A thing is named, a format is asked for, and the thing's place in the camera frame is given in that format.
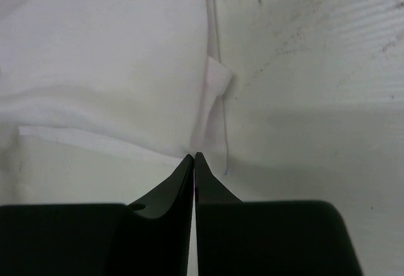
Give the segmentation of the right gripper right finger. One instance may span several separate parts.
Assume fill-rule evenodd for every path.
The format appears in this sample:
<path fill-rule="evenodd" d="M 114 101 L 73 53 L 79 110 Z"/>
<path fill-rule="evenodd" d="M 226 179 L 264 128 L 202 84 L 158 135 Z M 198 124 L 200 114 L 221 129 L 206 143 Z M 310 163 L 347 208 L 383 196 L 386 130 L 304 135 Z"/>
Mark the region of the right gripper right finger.
<path fill-rule="evenodd" d="M 200 275 L 361 275 L 345 223 L 325 201 L 244 202 L 194 160 Z"/>

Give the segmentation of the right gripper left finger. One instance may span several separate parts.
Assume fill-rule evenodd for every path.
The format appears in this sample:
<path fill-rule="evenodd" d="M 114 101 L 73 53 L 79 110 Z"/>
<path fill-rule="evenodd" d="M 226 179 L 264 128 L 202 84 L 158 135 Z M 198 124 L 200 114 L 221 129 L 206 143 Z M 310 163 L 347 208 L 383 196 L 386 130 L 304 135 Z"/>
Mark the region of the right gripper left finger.
<path fill-rule="evenodd" d="M 185 275 L 193 158 L 138 200 L 3 205 L 2 275 Z"/>

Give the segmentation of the white tank top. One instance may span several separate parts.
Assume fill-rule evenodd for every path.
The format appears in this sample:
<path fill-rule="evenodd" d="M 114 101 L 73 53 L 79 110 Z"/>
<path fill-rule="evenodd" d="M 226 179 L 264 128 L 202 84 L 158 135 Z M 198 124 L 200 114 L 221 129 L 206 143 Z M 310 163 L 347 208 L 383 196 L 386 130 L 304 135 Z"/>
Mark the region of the white tank top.
<path fill-rule="evenodd" d="M 51 140 L 228 169 L 214 0 L 1 0 L 1 122 Z"/>

